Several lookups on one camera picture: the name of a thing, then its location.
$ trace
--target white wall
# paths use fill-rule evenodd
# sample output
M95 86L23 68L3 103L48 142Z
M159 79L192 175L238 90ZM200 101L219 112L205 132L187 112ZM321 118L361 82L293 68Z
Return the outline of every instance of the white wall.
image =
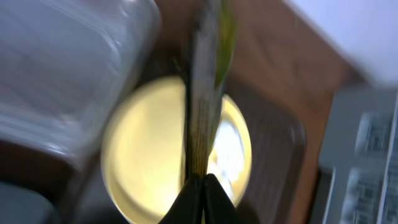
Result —
M286 0L375 86L398 86L398 0Z

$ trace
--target dark tray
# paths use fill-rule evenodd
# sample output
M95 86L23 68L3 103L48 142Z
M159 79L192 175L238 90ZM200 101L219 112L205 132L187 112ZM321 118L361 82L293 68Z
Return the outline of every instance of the dark tray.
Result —
M244 223L286 223L305 154L303 126L243 82L227 94L241 110L252 146L251 175L237 211Z
M171 58L170 54L152 55L136 88L151 80L178 74L178 62ZM228 80L226 92L246 120L252 145L251 176L238 205L238 215L247 224L286 223L305 153L303 127L233 77ZM114 220L113 223L127 223L108 197L99 164L96 166L74 220L88 223L88 220L100 218Z

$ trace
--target black object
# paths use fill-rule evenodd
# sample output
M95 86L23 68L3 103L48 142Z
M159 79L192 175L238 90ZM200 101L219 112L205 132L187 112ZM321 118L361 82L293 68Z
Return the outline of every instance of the black object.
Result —
M192 175L159 224L201 224L203 211L206 224L241 224L234 205L213 174L203 180Z

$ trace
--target clear plastic box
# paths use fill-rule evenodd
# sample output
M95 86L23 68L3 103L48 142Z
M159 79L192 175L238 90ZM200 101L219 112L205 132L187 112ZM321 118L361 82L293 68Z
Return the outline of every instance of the clear plastic box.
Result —
M0 139L91 154L159 21L153 0L0 1Z

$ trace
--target wooden surface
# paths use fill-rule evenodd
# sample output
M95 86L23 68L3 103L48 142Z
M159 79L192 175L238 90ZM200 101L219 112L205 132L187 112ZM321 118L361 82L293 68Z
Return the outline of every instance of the wooden surface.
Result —
M158 46L178 44L200 5L157 0L163 30ZM290 223L305 223L333 92L353 78L351 67L279 0L233 0L239 34L231 75L250 84L305 126L307 152Z

